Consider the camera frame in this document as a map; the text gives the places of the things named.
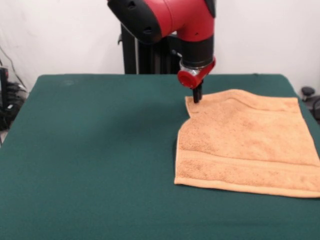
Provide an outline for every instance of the black cable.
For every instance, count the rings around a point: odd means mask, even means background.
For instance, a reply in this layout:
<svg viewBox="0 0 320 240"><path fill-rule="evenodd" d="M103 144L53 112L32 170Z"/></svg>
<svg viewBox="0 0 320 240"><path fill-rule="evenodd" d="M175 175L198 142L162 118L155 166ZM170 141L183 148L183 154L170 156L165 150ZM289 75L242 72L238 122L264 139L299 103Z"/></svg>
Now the black cable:
<svg viewBox="0 0 320 240"><path fill-rule="evenodd" d="M0 50L3 53L3 55L10 61L11 66L12 66L12 71L14 73L14 75L16 76L16 78L19 80L19 82L21 83L21 85L27 89L26 85L24 84L24 82L21 80L21 78L18 76L15 66L14 66L14 62L12 61L12 59L6 54L6 52L4 51L4 49L2 48L2 46L0 45Z"/></svg>

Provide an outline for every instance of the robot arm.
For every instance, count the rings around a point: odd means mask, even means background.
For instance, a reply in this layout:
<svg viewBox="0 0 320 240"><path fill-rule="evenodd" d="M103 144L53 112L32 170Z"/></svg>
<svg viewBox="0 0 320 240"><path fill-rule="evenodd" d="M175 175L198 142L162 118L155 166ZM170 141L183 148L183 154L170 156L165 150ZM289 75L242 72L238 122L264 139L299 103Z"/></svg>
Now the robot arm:
<svg viewBox="0 0 320 240"><path fill-rule="evenodd" d="M214 0L108 0L108 6L139 41L153 44L177 32L181 41L179 81L201 97L203 78L213 69Z"/></svg>

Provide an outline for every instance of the green tablecloth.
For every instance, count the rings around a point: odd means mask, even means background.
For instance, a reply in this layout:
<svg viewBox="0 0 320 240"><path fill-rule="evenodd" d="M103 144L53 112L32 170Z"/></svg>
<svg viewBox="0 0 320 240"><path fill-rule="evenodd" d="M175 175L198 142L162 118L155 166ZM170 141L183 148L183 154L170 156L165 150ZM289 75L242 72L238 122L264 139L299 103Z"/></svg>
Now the green tablecloth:
<svg viewBox="0 0 320 240"><path fill-rule="evenodd" d="M281 75L203 86L232 88L296 96ZM40 77L0 150L0 240L319 239L318 199L174 185L190 94L174 75Z"/></svg>

